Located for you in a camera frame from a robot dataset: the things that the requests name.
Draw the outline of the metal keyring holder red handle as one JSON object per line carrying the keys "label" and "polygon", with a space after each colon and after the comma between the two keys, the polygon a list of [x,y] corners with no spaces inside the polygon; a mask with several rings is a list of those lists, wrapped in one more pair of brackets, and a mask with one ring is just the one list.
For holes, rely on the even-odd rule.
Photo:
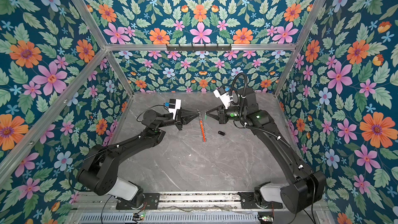
{"label": "metal keyring holder red handle", "polygon": [[205,143],[206,142],[205,126],[204,126],[204,121],[203,121],[203,117],[202,117],[201,113],[199,113],[199,122],[200,122],[202,139],[203,139],[203,142]]}

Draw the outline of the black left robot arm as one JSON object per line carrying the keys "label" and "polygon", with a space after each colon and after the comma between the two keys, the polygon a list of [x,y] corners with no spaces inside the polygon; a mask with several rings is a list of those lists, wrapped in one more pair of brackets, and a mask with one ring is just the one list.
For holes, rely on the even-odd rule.
{"label": "black left robot arm", "polygon": [[120,143],[92,147],[80,166],[77,181],[98,196],[110,195],[126,201],[133,201],[141,188],[118,177],[121,163],[135,154],[159,145],[166,132],[163,127],[174,125],[182,130],[184,125],[198,118],[200,113],[177,110],[176,113],[160,114],[149,109],[143,114],[141,133]]}

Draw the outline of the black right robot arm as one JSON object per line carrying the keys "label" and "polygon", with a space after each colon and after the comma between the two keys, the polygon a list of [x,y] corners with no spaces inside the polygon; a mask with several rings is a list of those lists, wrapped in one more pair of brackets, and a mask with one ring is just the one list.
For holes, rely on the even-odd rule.
{"label": "black right robot arm", "polygon": [[304,162],[282,136],[271,115],[259,108],[256,93],[248,86],[247,75],[236,75],[230,88],[219,87],[213,94],[222,104],[207,111],[206,116],[220,124],[237,121],[240,128],[250,130],[271,152],[286,178],[284,184],[265,182],[257,186],[254,201],[258,206],[277,202],[297,214],[322,199],[325,175]]}

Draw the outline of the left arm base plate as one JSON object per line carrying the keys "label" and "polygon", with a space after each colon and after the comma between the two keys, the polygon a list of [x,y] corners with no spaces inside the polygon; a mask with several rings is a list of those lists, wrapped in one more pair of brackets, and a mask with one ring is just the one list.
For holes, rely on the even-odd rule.
{"label": "left arm base plate", "polygon": [[139,193],[131,201],[119,199],[116,210],[155,210],[159,202],[159,193]]}

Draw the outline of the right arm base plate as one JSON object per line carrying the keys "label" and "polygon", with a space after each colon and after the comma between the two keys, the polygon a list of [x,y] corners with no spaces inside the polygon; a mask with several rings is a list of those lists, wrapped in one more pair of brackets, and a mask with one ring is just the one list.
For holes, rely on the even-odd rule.
{"label": "right arm base plate", "polygon": [[258,192],[238,192],[241,208],[243,209],[282,209],[283,205],[278,202],[265,201]]}

